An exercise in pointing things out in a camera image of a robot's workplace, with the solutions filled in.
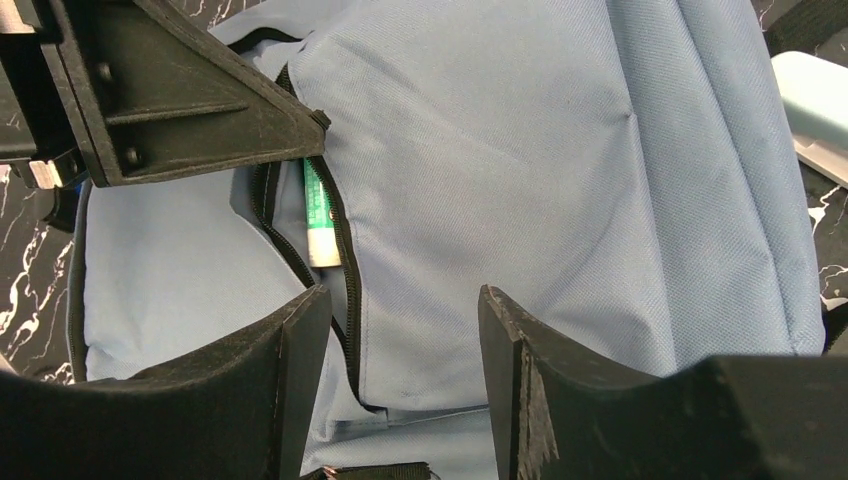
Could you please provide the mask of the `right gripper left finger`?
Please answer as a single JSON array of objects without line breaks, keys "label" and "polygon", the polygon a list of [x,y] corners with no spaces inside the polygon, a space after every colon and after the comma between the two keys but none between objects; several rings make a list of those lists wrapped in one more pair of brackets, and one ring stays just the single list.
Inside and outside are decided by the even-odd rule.
[{"label": "right gripper left finger", "polygon": [[5,479],[296,479],[332,314],[314,286],[126,380],[1,377]]}]

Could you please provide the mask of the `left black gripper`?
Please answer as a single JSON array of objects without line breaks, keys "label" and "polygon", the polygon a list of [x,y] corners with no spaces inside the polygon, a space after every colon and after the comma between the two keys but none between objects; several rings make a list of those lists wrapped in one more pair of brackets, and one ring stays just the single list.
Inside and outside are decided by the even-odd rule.
[{"label": "left black gripper", "polygon": [[31,189],[316,157],[328,128],[171,2],[1,3],[1,165]]}]

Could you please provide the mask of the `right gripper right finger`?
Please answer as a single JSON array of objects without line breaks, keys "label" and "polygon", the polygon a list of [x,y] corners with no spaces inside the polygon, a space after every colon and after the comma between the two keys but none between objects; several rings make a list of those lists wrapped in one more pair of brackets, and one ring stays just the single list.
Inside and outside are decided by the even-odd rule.
[{"label": "right gripper right finger", "polygon": [[714,356],[655,377],[484,286],[479,334],[502,479],[843,479],[843,356]]}]

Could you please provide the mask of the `green white glue stick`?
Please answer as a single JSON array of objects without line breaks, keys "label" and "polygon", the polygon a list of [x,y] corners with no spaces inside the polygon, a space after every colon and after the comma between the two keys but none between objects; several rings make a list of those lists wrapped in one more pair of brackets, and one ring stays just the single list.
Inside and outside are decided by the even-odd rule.
[{"label": "green white glue stick", "polygon": [[342,265],[328,192],[312,162],[303,162],[309,263],[315,268]]}]

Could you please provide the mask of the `blue student backpack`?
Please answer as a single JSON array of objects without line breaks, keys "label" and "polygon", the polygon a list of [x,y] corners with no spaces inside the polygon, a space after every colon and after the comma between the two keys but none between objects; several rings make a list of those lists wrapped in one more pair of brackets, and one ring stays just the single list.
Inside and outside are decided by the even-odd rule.
[{"label": "blue student backpack", "polygon": [[497,286],[612,360],[820,356],[798,161],[748,1],[264,1],[219,23],[331,125],[344,263],[307,263],[303,162],[85,187],[77,381],[126,379],[330,291],[302,472],[492,479]]}]

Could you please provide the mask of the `teal eraser case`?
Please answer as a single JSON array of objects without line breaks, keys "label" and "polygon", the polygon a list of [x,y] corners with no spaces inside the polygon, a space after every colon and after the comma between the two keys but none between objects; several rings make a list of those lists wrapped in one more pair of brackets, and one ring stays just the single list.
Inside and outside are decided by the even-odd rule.
[{"label": "teal eraser case", "polygon": [[794,147],[801,161],[847,186],[847,68],[798,51],[774,56]]}]

